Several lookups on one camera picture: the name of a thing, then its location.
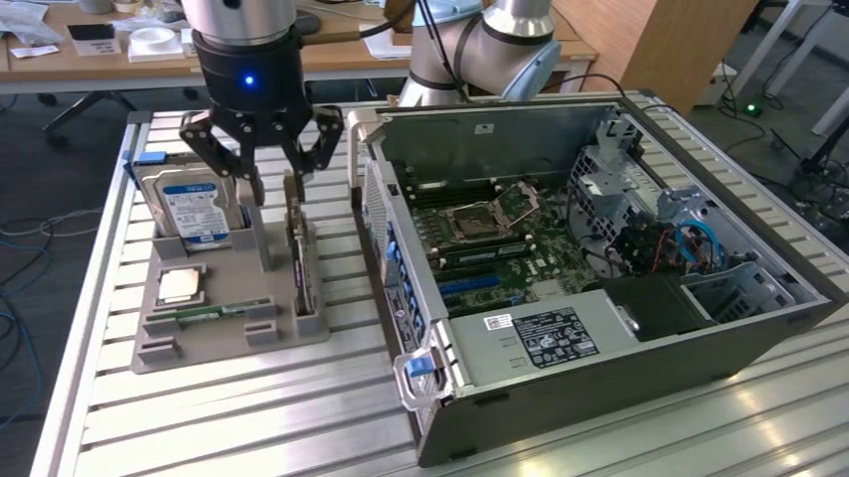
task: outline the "power supply label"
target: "power supply label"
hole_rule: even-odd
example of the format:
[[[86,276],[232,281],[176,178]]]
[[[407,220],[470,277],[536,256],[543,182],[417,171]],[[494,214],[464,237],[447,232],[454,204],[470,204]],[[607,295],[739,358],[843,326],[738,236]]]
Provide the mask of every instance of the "power supply label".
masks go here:
[[[571,308],[514,318],[514,327],[538,368],[598,354],[598,348]]]
[[[215,184],[188,184],[163,188],[171,219],[180,236],[193,243],[221,240],[229,233],[227,216],[215,205]]]

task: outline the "green circuit board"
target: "green circuit board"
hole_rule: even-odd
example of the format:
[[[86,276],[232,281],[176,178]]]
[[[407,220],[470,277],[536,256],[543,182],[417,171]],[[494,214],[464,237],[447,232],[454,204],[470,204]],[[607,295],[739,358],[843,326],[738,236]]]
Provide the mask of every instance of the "green circuit board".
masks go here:
[[[580,293],[598,282],[546,202],[550,190],[524,183],[500,189],[491,201],[411,211],[452,317]]]

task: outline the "aluminum table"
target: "aluminum table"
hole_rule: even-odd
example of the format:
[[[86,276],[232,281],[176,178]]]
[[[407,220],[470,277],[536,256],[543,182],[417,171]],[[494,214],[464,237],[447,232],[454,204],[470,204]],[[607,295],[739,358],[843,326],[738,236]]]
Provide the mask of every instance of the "aluminum table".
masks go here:
[[[638,93],[631,99],[656,101]],[[187,150],[180,114],[157,112],[129,125],[118,157]],[[849,290],[846,255],[679,116],[656,109],[651,116]],[[727,380],[467,460],[416,467],[349,213],[344,150],[341,143],[307,188],[329,340],[143,376],[126,366],[153,222],[116,164],[33,476],[847,475],[846,309]],[[670,186],[690,182],[662,150],[648,148],[644,160]],[[287,162],[275,150],[259,151],[257,161],[268,190],[263,217],[279,222]]]

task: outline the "hard drive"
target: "hard drive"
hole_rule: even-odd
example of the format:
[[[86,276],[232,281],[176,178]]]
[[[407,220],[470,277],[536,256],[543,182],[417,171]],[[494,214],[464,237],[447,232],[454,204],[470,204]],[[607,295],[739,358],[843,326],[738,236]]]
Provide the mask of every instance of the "hard drive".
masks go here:
[[[144,153],[132,174],[161,238],[183,238],[189,251],[229,246],[229,231],[245,227],[232,178],[195,154]]]

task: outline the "chair wheel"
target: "chair wheel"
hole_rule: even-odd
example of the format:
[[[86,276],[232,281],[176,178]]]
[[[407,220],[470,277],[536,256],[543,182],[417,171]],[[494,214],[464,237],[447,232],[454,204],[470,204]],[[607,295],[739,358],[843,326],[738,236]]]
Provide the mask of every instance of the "chair wheel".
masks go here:
[[[38,98],[38,102],[45,106],[54,106],[58,104],[58,100],[52,94],[40,93],[36,97]]]
[[[183,89],[183,96],[185,96],[185,99],[188,99],[189,101],[196,101],[200,97],[200,93],[197,92],[197,89],[185,87]]]
[[[48,134],[46,136],[48,145],[56,149],[64,149],[68,147],[68,136],[60,136],[54,134]]]

